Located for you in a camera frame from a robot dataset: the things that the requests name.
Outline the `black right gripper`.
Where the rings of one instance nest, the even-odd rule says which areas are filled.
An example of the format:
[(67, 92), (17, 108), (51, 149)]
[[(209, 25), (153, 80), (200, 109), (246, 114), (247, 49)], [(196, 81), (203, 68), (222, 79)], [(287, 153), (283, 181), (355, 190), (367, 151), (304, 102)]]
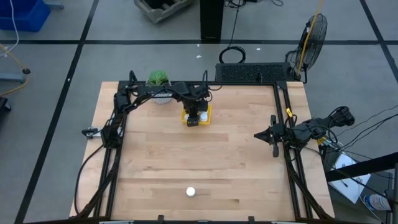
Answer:
[(287, 127), (283, 123), (278, 123), (276, 121), (276, 115), (272, 115), (270, 127), (268, 127), (266, 130), (254, 134), (254, 137), (272, 145), (272, 155), (273, 157), (278, 157), (278, 143), (283, 142), (288, 138)]

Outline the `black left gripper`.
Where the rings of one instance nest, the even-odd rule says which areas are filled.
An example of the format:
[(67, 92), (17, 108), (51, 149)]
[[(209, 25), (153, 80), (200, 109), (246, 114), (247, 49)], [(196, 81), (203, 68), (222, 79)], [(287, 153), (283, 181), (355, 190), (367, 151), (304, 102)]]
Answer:
[(198, 126), (199, 120), (198, 118), (191, 118), (196, 116), (198, 113), (207, 113), (210, 106), (207, 98), (213, 99), (213, 95), (211, 92), (205, 92), (200, 96), (191, 97), (189, 99), (183, 100), (183, 108), (187, 114), (189, 114), (189, 118), (187, 119), (187, 126)]

